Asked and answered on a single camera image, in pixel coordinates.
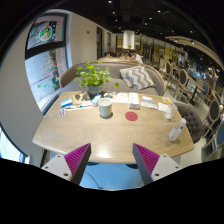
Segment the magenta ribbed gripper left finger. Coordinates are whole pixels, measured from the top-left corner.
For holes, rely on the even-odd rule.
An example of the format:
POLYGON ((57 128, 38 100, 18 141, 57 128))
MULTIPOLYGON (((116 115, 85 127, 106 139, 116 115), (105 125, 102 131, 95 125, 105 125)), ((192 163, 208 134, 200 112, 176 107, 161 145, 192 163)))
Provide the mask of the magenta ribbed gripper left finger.
POLYGON ((79 185, 91 155, 91 144, 87 143, 66 155, 57 154, 42 169, 79 185))

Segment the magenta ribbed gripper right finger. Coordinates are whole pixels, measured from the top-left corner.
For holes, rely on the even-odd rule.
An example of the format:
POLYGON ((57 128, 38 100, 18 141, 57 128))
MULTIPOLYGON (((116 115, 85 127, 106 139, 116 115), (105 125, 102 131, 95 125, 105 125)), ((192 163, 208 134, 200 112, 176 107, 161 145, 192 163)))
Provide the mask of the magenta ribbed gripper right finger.
POLYGON ((158 155, 139 144, 133 144, 132 153, 145 185, 181 170, 181 166, 167 154, 158 155))

